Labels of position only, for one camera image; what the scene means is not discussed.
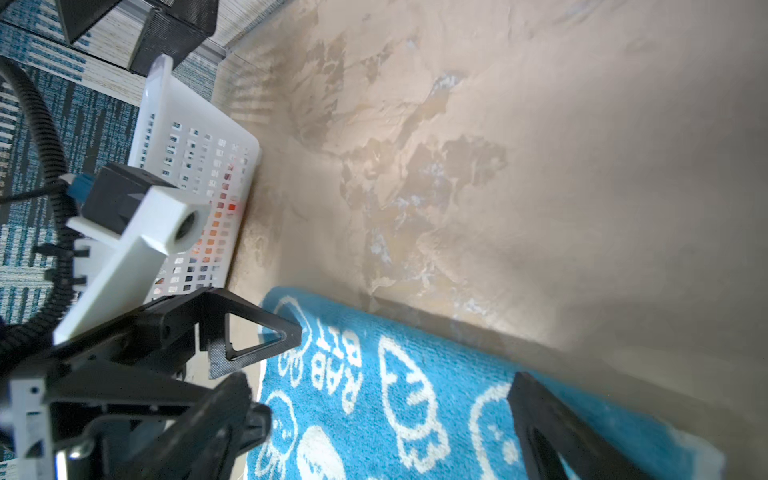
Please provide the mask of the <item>blue bunny pattern towel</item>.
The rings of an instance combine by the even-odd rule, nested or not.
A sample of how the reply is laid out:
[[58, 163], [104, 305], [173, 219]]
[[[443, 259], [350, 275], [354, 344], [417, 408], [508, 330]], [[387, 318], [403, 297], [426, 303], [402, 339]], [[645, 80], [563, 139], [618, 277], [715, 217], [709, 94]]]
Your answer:
[[514, 363], [295, 288], [263, 305], [303, 332], [263, 367], [273, 432], [248, 478], [525, 477]]

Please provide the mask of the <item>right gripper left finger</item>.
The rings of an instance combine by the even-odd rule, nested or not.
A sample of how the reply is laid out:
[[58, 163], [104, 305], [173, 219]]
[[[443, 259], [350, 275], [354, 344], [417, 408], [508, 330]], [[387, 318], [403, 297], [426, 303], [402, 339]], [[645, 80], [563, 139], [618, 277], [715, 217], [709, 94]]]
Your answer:
[[228, 479], [235, 460], [263, 444], [272, 410], [252, 400], [243, 373], [228, 376], [119, 467], [113, 479]]

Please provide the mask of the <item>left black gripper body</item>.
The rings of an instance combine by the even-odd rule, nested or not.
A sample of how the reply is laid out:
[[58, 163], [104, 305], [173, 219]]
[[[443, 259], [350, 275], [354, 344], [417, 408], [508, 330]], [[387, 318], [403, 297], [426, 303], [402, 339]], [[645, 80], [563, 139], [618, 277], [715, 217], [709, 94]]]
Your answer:
[[1, 445], [19, 478], [57, 478], [57, 455], [75, 477], [108, 478], [198, 403], [206, 388], [181, 375], [206, 299], [166, 296], [58, 346], [3, 334]]

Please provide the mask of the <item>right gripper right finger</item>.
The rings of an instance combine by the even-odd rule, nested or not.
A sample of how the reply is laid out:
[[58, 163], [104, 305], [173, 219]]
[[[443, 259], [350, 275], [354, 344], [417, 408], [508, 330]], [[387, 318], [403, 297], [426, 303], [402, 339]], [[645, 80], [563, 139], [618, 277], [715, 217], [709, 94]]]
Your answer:
[[527, 372], [515, 374], [507, 401], [530, 479], [647, 479], [632, 461], [598, 435]]

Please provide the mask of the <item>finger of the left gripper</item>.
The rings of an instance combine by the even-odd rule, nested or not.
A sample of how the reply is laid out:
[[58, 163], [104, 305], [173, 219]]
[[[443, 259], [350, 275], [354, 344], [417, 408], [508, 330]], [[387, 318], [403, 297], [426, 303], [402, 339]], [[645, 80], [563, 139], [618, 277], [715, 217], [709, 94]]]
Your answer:
[[300, 345], [302, 327], [223, 288], [201, 294], [200, 349], [220, 378]]

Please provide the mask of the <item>white plastic laundry basket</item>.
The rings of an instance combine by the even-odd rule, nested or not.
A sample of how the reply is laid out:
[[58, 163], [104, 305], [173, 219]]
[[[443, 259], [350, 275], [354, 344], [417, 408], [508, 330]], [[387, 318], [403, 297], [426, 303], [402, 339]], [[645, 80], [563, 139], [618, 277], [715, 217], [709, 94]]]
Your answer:
[[210, 205], [194, 245], [169, 255], [150, 281], [151, 300], [225, 285], [262, 156], [258, 140], [176, 79], [173, 66], [160, 55], [150, 67], [127, 163], [78, 174], [67, 191], [84, 218], [114, 235], [123, 233], [154, 184]]

